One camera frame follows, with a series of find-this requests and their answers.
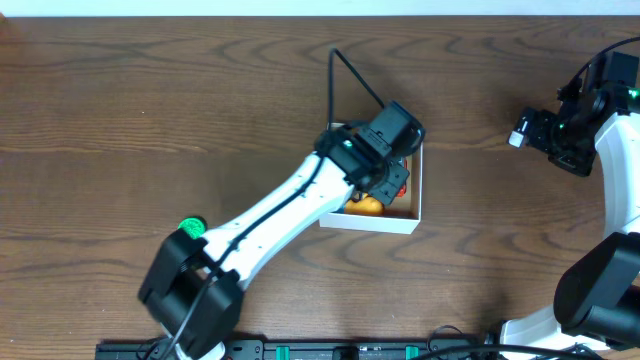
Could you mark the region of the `red toy fire truck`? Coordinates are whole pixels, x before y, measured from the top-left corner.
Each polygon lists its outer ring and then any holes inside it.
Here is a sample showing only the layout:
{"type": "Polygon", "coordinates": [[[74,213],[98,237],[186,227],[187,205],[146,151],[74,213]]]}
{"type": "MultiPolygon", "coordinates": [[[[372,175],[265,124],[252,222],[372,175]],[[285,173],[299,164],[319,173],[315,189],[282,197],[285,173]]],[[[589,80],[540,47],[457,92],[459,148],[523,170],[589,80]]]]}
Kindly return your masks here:
{"type": "MultiPolygon", "coordinates": [[[[407,158],[403,158],[401,160],[401,163],[403,165],[403,168],[405,170],[407,170],[408,169],[408,160],[407,160],[407,158]]],[[[402,198],[406,194],[406,192],[407,192],[407,185],[406,185],[406,183],[403,183],[403,185],[400,187],[396,197],[397,198],[402,198]]]]}

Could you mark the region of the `orange rubber duck toy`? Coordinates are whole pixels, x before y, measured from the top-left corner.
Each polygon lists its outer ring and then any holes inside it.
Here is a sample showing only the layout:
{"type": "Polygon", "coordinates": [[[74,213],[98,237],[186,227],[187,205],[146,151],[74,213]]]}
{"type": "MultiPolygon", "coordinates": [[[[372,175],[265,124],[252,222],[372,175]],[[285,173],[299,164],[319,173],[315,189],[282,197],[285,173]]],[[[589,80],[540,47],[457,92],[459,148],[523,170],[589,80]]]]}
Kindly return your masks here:
{"type": "Polygon", "coordinates": [[[350,215],[361,216],[381,216],[384,214],[385,206],[377,199],[363,194],[358,200],[349,200],[345,206],[343,212],[350,215]]]}

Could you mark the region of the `green round toy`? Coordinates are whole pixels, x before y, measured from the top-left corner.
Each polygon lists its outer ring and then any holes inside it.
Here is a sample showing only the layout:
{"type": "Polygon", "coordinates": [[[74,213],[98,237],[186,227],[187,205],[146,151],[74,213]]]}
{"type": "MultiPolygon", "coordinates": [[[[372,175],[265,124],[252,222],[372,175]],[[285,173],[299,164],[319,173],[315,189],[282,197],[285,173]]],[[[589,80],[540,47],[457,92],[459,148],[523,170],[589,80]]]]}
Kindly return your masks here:
{"type": "Polygon", "coordinates": [[[180,230],[187,233],[192,239],[198,239],[208,229],[206,221],[199,216],[190,216],[184,218],[178,225],[180,230]]]}

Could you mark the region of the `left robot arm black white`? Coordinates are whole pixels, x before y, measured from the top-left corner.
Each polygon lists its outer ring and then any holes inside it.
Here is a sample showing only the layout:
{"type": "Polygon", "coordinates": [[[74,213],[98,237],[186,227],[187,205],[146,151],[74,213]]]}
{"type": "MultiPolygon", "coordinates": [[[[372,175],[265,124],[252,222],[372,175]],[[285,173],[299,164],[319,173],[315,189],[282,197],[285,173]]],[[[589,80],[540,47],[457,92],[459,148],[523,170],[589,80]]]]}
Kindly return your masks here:
{"type": "Polygon", "coordinates": [[[213,229],[182,222],[163,240],[138,291],[170,339],[161,356],[222,358],[260,270],[354,192],[390,204],[409,176],[401,159],[423,139],[423,129],[380,125],[326,130],[282,185],[238,217],[213,229]]]}

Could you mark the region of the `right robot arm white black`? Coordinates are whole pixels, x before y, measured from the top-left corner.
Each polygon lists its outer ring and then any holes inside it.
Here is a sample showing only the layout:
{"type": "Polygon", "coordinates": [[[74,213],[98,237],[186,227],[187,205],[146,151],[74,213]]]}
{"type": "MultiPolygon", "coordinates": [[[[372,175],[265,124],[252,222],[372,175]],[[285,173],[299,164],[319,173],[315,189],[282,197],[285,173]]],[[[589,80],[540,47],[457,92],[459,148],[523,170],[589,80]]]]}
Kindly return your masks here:
{"type": "Polygon", "coordinates": [[[596,356],[639,345],[639,59],[611,46],[560,88],[557,112],[526,108],[508,143],[587,177],[603,173],[602,241],[561,277],[551,305],[501,324],[497,359],[596,356]]]}

